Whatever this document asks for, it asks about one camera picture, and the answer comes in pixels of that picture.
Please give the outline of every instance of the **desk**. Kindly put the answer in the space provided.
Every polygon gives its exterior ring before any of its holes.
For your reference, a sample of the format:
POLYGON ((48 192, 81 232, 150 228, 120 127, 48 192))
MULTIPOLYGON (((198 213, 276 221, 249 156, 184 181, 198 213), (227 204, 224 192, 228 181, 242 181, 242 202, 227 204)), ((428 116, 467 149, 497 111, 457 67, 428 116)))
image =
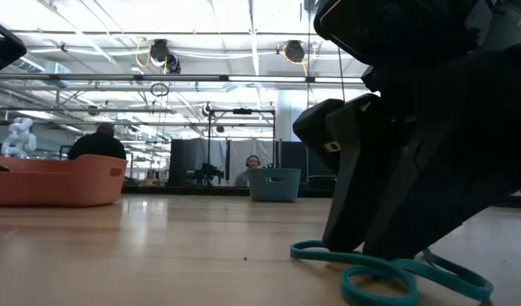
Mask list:
MULTIPOLYGON (((0 306, 338 306, 341 265, 296 262, 328 199, 125 195, 86 209, 0 208, 0 306)), ((521 305, 521 210, 493 207, 433 246, 521 305)), ((421 305, 478 305, 419 278, 421 305)), ((369 290, 399 295, 366 282, 369 290)))

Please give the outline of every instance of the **teal cable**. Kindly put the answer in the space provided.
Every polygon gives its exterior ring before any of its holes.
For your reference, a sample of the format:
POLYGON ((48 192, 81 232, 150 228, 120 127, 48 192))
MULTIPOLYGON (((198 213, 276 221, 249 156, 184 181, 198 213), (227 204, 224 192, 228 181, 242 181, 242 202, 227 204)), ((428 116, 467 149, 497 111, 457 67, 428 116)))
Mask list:
POLYGON ((480 302, 488 301, 492 293, 492 284, 488 280, 458 264, 433 254, 429 249, 422 253, 429 264, 426 265, 411 259, 388 261, 359 252, 327 252, 309 250, 310 248, 324 248, 324 245, 322 241, 298 242, 291 246, 291 257, 356 265, 343 272, 341 283, 343 299, 345 302, 353 305, 416 306, 419 303, 419 292, 414 275, 420 275, 454 292, 480 302), (383 297, 364 292, 351 282, 351 276, 354 275, 395 278, 407 287, 408 292, 404 297, 383 297))

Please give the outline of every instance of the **gray bin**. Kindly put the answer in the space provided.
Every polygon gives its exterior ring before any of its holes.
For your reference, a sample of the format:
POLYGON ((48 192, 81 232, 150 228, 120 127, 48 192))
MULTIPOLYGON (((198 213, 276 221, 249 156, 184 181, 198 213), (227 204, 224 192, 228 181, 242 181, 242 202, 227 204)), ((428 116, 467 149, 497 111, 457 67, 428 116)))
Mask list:
POLYGON ((296 201, 300 169, 249 169, 253 201, 296 201))

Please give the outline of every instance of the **orange tub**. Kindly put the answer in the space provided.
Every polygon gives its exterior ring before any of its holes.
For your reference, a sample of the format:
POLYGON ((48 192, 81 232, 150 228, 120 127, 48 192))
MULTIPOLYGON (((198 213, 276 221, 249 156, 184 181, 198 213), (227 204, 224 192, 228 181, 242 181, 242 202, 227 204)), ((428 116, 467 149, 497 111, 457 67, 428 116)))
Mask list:
POLYGON ((111 204, 122 192, 127 162, 85 155, 75 161, 0 156, 0 206, 89 207, 111 204))

